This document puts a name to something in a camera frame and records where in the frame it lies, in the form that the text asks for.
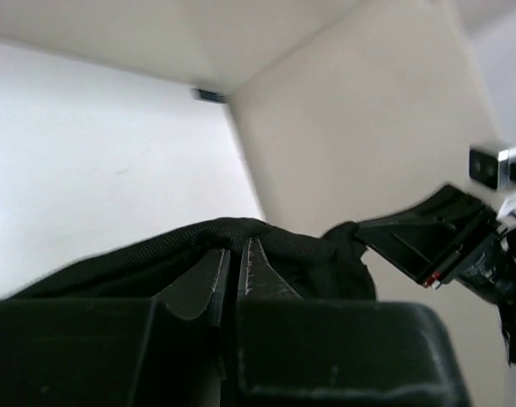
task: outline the wall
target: wall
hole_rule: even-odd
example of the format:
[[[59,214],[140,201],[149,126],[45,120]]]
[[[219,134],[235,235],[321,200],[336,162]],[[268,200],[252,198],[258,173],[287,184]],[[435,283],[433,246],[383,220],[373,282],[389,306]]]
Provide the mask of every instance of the wall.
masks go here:
[[[502,133],[516,142],[516,12],[481,27],[471,42]]]
[[[225,105],[0,43],[0,296],[219,216],[261,217]]]
[[[468,145],[496,128],[452,16],[445,2],[365,2],[231,96],[269,221],[319,235],[467,183]],[[496,310],[457,284],[424,290],[378,255],[364,260],[381,299],[440,314],[474,405],[503,405]]]

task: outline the beige wall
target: beige wall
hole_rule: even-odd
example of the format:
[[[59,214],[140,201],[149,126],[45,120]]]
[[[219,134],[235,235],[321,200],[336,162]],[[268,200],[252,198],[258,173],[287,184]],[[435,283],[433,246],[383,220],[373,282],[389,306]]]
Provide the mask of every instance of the beige wall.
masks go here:
[[[238,89],[230,104],[267,219],[318,235],[463,185],[468,145],[496,136],[465,49],[443,2],[366,2]],[[365,261],[381,299],[439,312],[475,405],[503,405],[496,311],[457,284],[426,291]]]

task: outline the camera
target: camera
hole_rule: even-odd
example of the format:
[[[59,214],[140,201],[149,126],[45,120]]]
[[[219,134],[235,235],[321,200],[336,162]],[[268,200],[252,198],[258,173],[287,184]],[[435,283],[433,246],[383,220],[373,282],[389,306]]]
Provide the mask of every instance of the camera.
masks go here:
[[[504,142],[472,145],[469,177],[494,191],[516,185],[516,146]]]

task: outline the beige surface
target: beige surface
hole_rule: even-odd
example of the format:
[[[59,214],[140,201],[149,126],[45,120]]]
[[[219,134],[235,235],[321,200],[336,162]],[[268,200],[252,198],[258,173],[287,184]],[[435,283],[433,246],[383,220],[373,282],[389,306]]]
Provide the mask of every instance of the beige surface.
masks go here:
[[[320,234],[465,184],[468,145],[496,136],[443,2],[368,2],[230,98],[266,217]],[[366,254],[381,299],[447,324],[476,406],[503,405],[495,310],[457,284],[426,291]]]
[[[231,91],[358,0],[0,0],[0,36]]]

